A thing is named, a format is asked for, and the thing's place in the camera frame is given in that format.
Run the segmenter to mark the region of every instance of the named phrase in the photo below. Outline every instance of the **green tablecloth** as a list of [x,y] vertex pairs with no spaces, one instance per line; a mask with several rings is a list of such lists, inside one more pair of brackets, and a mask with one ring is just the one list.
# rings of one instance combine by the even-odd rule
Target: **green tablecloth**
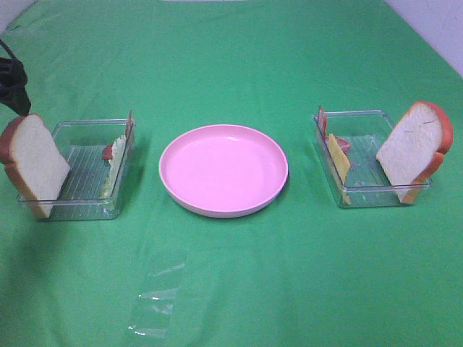
[[[114,220],[35,222],[0,174],[0,345],[463,345],[463,80],[387,4],[39,0],[1,38],[50,128],[130,109],[138,126]],[[310,115],[397,121],[417,99],[454,125],[433,188],[413,207],[338,208]],[[195,215],[161,183],[168,143],[217,123],[287,155],[259,213]]]

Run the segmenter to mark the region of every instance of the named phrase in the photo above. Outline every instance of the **toy bread slice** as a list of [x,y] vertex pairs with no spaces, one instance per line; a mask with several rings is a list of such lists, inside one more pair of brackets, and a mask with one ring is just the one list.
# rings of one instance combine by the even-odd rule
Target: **toy bread slice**
[[[391,185],[422,184],[443,162],[453,130],[445,112],[434,103],[417,101],[394,127],[376,159]],[[400,202],[411,204],[419,189],[397,190]]]
[[[69,172],[42,118],[38,114],[12,120],[0,137],[0,161],[26,200],[55,200]],[[37,218],[50,216],[51,205],[34,205]]]

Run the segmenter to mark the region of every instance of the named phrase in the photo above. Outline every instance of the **pink plate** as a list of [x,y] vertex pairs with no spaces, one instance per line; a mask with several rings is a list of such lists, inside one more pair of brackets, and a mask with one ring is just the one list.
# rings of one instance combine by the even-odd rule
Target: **pink plate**
[[262,132],[217,124],[172,141],[159,161],[159,174],[181,206],[200,215],[234,218],[275,199],[286,182],[288,162]]

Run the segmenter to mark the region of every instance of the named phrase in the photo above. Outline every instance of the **white wall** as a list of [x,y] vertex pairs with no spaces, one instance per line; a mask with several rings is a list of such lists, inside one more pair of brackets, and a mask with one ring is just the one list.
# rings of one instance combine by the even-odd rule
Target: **white wall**
[[0,33],[7,25],[18,16],[24,9],[27,9],[36,0],[0,0]]
[[385,0],[463,77],[463,0]]

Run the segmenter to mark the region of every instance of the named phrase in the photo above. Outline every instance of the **transparent tray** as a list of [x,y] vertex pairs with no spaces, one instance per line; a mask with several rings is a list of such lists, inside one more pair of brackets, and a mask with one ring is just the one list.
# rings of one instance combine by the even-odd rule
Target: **transparent tray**
[[333,133],[351,145],[347,153],[351,168],[345,182],[342,183],[322,130],[318,126],[318,114],[313,115],[315,148],[338,206],[406,206],[409,204],[400,203],[397,192],[410,189],[424,190],[431,187],[431,179],[423,184],[391,186],[389,183],[380,163],[376,160],[376,153],[394,127],[386,113],[373,110],[325,112],[324,114],[327,121],[326,135]]
[[[122,203],[120,189],[134,146],[135,122],[131,119],[129,122],[127,124],[127,119],[98,119],[58,123],[52,136],[71,166],[58,199],[26,200],[18,195],[18,202],[28,207],[52,205],[50,217],[40,220],[95,220],[118,216]],[[102,159],[103,149],[125,134],[126,127],[126,145],[116,181],[111,194],[102,197],[110,168],[107,160]]]

